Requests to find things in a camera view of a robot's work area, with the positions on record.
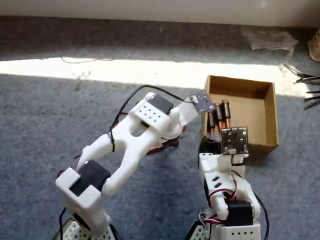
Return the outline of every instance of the cable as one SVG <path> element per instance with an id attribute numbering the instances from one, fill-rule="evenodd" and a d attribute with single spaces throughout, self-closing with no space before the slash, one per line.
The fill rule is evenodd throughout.
<path id="1" fill-rule="evenodd" d="M 309 74 L 303 73 L 303 72 L 301 72 L 301 71 L 298 71 L 297 69 L 294 69 L 294 68 L 292 68 L 292 67 L 289 66 L 289 65 L 284 64 L 284 66 L 285 66 L 290 72 L 292 72 L 294 75 L 297 75 L 297 76 L 300 77 L 300 78 L 310 78 L 310 77 L 313 77 L 312 75 L 309 75 Z"/>
<path id="2" fill-rule="evenodd" d="M 60 170 L 59 172 L 58 172 L 58 174 L 56 175 L 56 179 L 64 172 L 65 170 Z"/>
<path id="3" fill-rule="evenodd" d="M 151 88 L 151 89 L 156 89 L 158 91 L 161 91 L 161 92 L 164 92 L 166 94 L 168 94 L 169 96 L 175 98 L 175 99 L 178 99 L 180 100 L 181 102 L 185 102 L 185 103 L 190 103 L 192 104 L 193 102 L 192 101 L 184 101 L 181 97 L 178 97 L 177 95 L 174 95 L 173 93 L 169 92 L 169 91 L 166 91 L 160 87 L 157 87 L 157 86 L 152 86 L 152 85 L 148 85 L 148 84 L 145 84 L 145 85 L 142 85 L 140 87 L 138 87 L 125 101 L 124 103 L 122 104 L 122 106 L 120 107 L 117 115 L 115 116 L 114 118 L 114 121 L 112 123 L 112 125 L 109 127 L 109 132 L 108 132 L 108 136 L 110 138 L 110 141 L 112 143 L 112 152 L 115 151 L 115 139 L 114 139 L 114 135 L 112 133 L 112 129 L 117 125 L 117 122 L 119 120 L 119 117 L 122 115 L 123 113 L 123 110 L 125 109 L 126 105 L 128 104 L 128 102 L 132 99 L 132 97 L 138 92 L 140 91 L 141 89 L 143 88 Z"/>
<path id="4" fill-rule="evenodd" d="M 263 211 L 264 211 L 264 216 L 265 216 L 265 222 L 266 222 L 266 229 L 265 229 L 265 235 L 264 235 L 264 240 L 268 240 L 269 237 L 269 229 L 270 229 L 270 223 L 269 223 L 269 217 L 268 217 L 268 212 L 266 209 L 266 206 L 264 205 L 264 203 L 261 201 L 261 199 L 258 197 L 258 195 L 253 192 L 253 194 L 255 195 L 256 199 L 258 200 L 258 202 L 260 203 Z"/>
<path id="5" fill-rule="evenodd" d="M 64 230 L 63 230 L 63 226 L 62 226 L 62 217 L 64 216 L 66 212 L 66 208 L 63 208 L 60 216 L 59 216 L 59 226 L 60 226 L 60 240 L 64 239 Z"/>

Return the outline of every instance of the white plastic part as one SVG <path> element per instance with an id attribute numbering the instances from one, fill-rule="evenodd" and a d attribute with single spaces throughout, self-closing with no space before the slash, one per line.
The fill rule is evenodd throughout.
<path id="1" fill-rule="evenodd" d="M 257 220 L 249 226 L 224 226 L 207 224 L 211 227 L 211 240 L 261 240 L 261 227 Z"/>
<path id="2" fill-rule="evenodd" d="M 63 240 L 116 240 L 111 228 L 108 226 L 105 231 L 99 236 L 91 236 L 91 232 L 82 227 L 76 221 L 71 222 L 68 228 L 63 233 Z"/>
<path id="3" fill-rule="evenodd" d="M 205 230 L 204 226 L 198 225 L 194 229 L 194 232 L 191 235 L 190 240 L 207 240 L 208 237 L 208 232 Z"/>
<path id="4" fill-rule="evenodd" d="M 308 42 L 310 57 L 316 61 L 320 62 L 320 29 L 314 35 L 314 37 Z"/>
<path id="5" fill-rule="evenodd" d="M 63 193 L 63 200 L 71 214 L 78 214 L 90 227 L 93 233 L 100 235 L 111 223 L 111 218 L 104 212 L 101 203 L 101 192 L 92 185 L 88 186 L 80 196 L 75 195 L 70 187 L 80 175 L 69 167 L 55 181 Z"/>
<path id="6" fill-rule="evenodd" d="M 180 123 L 182 127 L 190 123 L 199 114 L 194 105 L 190 103 L 191 101 L 190 97 L 187 97 L 177 106 L 180 112 Z"/>
<path id="7" fill-rule="evenodd" d="M 140 136 L 133 136 L 141 121 L 149 127 Z M 103 194 L 110 197 L 121 187 L 134 173 L 142 157 L 159 141 L 161 133 L 168 130 L 169 125 L 170 117 L 143 99 L 113 128 L 115 150 L 125 149 L 125 152 L 120 167 L 103 185 Z M 110 136 L 104 134 L 83 149 L 77 170 L 86 161 L 97 161 L 111 151 Z"/>
<path id="8" fill-rule="evenodd" d="M 243 158 L 248 155 L 234 155 L 234 158 Z M 244 176 L 245 166 L 232 166 L 231 156 L 229 155 L 213 155 L 212 153 L 199 154 L 199 176 L 202 184 L 206 181 L 208 192 L 211 193 L 218 189 L 235 190 L 233 178 L 229 173 L 230 169 L 236 170 Z M 253 218 L 257 219 L 261 214 L 261 207 L 252 191 L 251 185 L 243 178 L 233 175 L 237 183 L 236 198 L 251 203 L 253 208 Z M 215 210 L 218 218 L 226 220 L 228 217 L 228 206 L 222 192 L 217 192 L 210 197 L 211 207 Z"/>

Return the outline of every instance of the mounting hole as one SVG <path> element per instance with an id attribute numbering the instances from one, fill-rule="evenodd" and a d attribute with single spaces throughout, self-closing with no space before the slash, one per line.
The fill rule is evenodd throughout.
<path id="1" fill-rule="evenodd" d="M 214 186 L 214 188 L 218 188 L 218 187 L 220 187 L 222 185 L 222 183 L 221 182 L 218 182 L 215 186 Z"/>

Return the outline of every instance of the gray carpet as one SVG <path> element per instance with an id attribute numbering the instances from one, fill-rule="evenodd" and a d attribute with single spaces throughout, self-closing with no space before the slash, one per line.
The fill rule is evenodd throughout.
<path id="1" fill-rule="evenodd" d="M 300 41 L 291 63 L 320 74 L 305 45 L 315 30 L 286 30 Z M 1 61 L 61 56 L 248 64 L 283 59 L 281 52 L 251 51 L 239 26 L 0 18 Z M 63 206 L 54 184 L 57 172 L 107 131 L 121 103 L 137 87 L 77 83 L 0 75 L 0 239 L 54 236 Z M 166 89 L 180 96 L 197 91 Z M 246 177 L 268 209 L 270 240 L 318 239 L 319 108 L 303 110 L 300 97 L 277 95 L 276 100 L 280 147 L 265 159 L 249 162 Z M 116 195 L 105 199 L 105 209 L 125 240 L 183 239 L 197 213 L 206 208 L 197 172 L 199 130 L 198 118 L 178 149 L 146 156 Z M 114 171 L 121 157 L 113 153 L 101 163 Z M 264 216 L 259 221 L 264 230 Z"/>

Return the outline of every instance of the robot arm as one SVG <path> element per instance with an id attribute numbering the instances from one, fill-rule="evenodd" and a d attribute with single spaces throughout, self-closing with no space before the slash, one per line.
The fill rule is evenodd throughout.
<path id="1" fill-rule="evenodd" d="M 201 239 L 210 240 L 261 240 L 257 221 L 261 207 L 243 177 L 243 161 L 249 156 L 247 132 L 246 127 L 223 128 L 222 154 L 199 153 L 198 173 L 209 208 L 199 214 L 199 221 L 195 222 L 186 240 L 200 235 L 204 237 Z"/>
<path id="2" fill-rule="evenodd" d="M 128 115 L 112 129 L 100 136 L 91 145 L 86 146 L 75 166 L 63 172 L 56 180 L 56 186 L 62 191 L 66 208 L 79 223 L 100 235 L 111 223 L 111 218 L 103 211 L 102 194 L 108 197 L 125 183 L 138 167 L 139 161 L 148 150 L 159 143 L 162 137 L 173 138 L 181 132 L 181 126 L 192 121 L 199 108 L 197 98 L 190 97 L 178 107 L 152 92 L 133 107 Z M 139 136 L 133 134 L 143 129 Z M 120 167 L 111 175 L 96 161 L 113 151 L 125 150 Z"/>

